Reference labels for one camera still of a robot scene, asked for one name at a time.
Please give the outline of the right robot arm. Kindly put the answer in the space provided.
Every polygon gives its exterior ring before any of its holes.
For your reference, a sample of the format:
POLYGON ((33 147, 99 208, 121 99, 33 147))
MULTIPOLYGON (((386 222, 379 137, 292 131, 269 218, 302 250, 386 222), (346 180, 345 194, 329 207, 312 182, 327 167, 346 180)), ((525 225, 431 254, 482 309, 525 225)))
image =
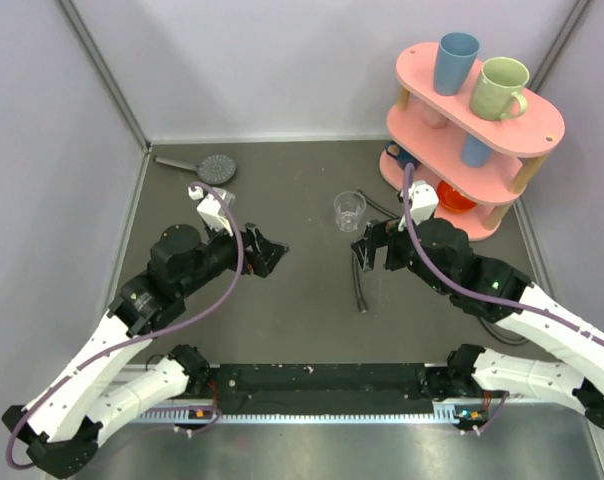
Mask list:
POLYGON ((385 269, 408 269, 464 313, 511 331, 554 356, 542 362, 464 344, 443 373, 428 373, 424 388, 442 396, 486 392, 523 395, 563 405, 604 430, 604 333, 561 307, 526 274, 476 254, 465 232, 444 219, 401 226, 369 222, 351 250, 370 271, 385 249, 385 269))

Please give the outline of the grey shower head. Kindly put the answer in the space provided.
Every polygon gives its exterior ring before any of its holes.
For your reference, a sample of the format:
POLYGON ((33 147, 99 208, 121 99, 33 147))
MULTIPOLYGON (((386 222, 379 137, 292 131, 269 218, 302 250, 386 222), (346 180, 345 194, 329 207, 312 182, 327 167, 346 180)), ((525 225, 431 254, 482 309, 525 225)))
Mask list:
POLYGON ((210 155, 199 163, 155 157, 155 162, 168 167, 195 173, 198 178, 211 186, 221 186, 230 182, 237 172, 237 162, 225 154, 210 155))

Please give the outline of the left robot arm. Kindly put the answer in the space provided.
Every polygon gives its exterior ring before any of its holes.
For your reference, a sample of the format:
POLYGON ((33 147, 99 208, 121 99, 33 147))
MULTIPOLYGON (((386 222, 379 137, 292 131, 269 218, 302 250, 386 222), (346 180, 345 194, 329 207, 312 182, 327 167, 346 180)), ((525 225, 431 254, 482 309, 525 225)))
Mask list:
POLYGON ((25 405, 2 415, 10 431, 5 459, 17 441, 26 446, 28 468, 57 479, 83 469, 119 429, 170 398, 198 396, 210 382, 210 366, 189 345, 174 347, 150 371, 111 389, 112 380, 153 340, 181 329, 187 298, 225 271, 236 277, 268 277, 287 253, 285 244, 266 239, 254 224, 242 230, 167 228, 150 249, 146 269, 127 281, 108 306, 89 340, 58 378, 25 405))

